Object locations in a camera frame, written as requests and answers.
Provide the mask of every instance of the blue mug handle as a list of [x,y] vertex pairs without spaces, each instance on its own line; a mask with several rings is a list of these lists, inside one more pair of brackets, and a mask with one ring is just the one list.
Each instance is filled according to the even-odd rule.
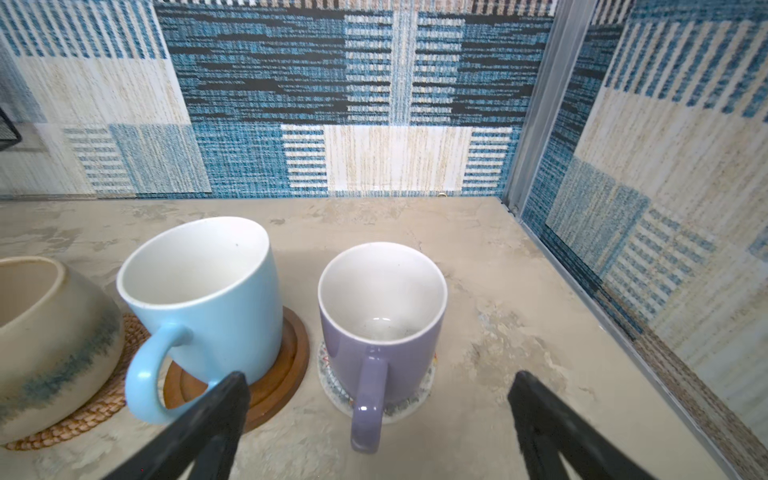
[[379,450],[388,370],[389,365],[384,359],[367,356],[362,361],[349,438],[356,452],[370,454]]
[[191,341],[192,330],[177,323],[166,323],[136,352],[125,377],[125,402],[131,413],[141,421],[157,424],[173,422],[194,404],[193,400],[175,409],[166,409],[157,391],[157,377],[168,351],[175,346],[188,345]]

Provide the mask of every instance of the blue mug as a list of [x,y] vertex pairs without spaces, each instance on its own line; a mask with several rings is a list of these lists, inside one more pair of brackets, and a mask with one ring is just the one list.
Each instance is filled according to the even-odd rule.
[[165,231],[125,260],[117,285],[151,333],[125,380],[140,420],[172,422],[192,405],[163,406],[157,377],[165,356],[209,389],[234,371],[251,384],[275,363],[283,304],[270,238],[252,220],[206,218]]

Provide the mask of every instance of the purple mug handle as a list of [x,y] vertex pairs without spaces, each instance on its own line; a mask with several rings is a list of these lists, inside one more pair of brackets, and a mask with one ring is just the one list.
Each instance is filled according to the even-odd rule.
[[356,452],[376,453],[379,450],[388,368],[386,360],[375,356],[367,356],[362,361],[349,438]]

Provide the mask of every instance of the braided wicker trivet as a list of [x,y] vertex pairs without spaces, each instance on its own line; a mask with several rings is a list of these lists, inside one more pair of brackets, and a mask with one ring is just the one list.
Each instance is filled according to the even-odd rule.
[[69,417],[42,432],[5,444],[8,450],[38,450],[69,440],[94,428],[125,406],[125,373],[136,351],[149,338],[149,332],[136,316],[130,313],[123,315],[123,321],[125,321],[125,346],[118,366],[114,368],[109,380],[85,405],[75,410]]

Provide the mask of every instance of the wall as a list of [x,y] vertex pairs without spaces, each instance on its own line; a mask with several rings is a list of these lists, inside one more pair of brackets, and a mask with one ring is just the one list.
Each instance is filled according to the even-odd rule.
[[768,478],[768,3],[598,2],[523,221]]
[[501,195],[551,0],[200,3],[0,0],[0,195]]

